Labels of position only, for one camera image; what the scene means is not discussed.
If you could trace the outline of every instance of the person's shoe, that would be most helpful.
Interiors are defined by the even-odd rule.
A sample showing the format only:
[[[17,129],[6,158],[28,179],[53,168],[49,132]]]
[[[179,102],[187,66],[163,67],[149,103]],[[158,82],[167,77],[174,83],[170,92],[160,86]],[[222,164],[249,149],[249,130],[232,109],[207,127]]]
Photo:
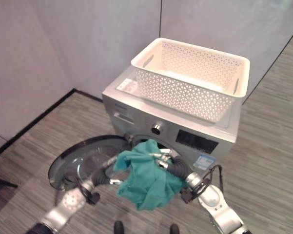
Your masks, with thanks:
[[[170,226],[170,234],[180,234],[179,227],[175,223]]]
[[[124,234],[125,229],[123,227],[123,223],[121,221],[116,221],[114,223],[114,234]]]

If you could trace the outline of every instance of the cable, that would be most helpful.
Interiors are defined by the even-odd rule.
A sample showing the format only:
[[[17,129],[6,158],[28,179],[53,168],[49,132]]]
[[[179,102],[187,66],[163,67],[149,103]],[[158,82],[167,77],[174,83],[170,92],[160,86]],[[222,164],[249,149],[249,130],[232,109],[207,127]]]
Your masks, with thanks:
[[[207,180],[207,183],[206,183],[205,187],[202,189],[202,191],[200,191],[197,194],[197,196],[200,196],[203,192],[205,192],[205,190],[208,188],[208,186],[211,185],[212,180],[213,180],[213,173],[214,173],[216,168],[219,169],[219,187],[220,187],[221,192],[223,193],[222,166],[217,164],[217,165],[213,166],[212,168],[210,168],[209,171],[201,179],[203,181],[207,176],[209,176],[209,179]]]

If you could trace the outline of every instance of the teal towel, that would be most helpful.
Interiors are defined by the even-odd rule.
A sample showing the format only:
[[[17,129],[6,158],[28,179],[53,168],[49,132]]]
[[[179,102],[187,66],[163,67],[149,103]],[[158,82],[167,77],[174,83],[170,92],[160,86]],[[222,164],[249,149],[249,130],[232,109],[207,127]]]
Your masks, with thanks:
[[[133,202],[138,211],[167,205],[186,186],[180,178],[160,168],[149,153],[160,153],[157,142],[151,139],[120,153],[114,164],[114,171],[130,167],[129,176],[117,194]]]

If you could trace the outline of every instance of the washing machine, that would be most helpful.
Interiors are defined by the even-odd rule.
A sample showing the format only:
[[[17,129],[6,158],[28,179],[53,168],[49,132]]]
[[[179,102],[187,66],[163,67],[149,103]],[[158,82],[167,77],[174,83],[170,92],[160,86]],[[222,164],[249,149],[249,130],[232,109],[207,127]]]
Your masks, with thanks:
[[[141,98],[135,69],[130,66],[102,93],[116,134],[132,146],[154,139],[160,148],[176,151],[199,174],[225,157],[236,141],[240,101],[211,123]]]

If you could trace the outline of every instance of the white plastic basket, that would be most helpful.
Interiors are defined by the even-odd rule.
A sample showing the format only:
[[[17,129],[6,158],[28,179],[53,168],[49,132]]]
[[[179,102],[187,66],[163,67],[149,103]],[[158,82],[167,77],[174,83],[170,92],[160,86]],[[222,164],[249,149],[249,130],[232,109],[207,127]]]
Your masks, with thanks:
[[[211,122],[246,95],[250,62],[244,57],[158,38],[131,64],[143,98]]]

